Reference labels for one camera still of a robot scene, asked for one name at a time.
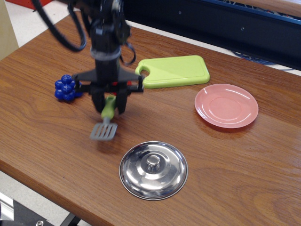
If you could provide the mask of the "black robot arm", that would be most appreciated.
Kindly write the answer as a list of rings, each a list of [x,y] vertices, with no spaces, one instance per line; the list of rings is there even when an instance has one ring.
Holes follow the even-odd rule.
[[[127,97],[132,92],[143,92],[143,77],[120,65],[121,47],[128,45],[130,26],[126,23],[121,0],[73,0],[68,9],[79,8],[91,39],[90,54],[95,60],[91,71],[74,74],[77,92],[91,95],[94,106],[102,112],[104,94],[116,95],[119,113],[126,109]]]

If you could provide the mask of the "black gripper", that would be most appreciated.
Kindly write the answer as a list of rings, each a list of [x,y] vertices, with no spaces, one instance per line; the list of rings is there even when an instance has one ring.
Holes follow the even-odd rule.
[[[95,69],[74,74],[75,90],[91,94],[95,109],[101,113],[105,106],[104,93],[108,93],[111,84],[118,82],[116,108],[119,114],[124,113],[127,96],[132,92],[143,92],[143,76],[123,68],[122,57],[112,60],[95,60]]]

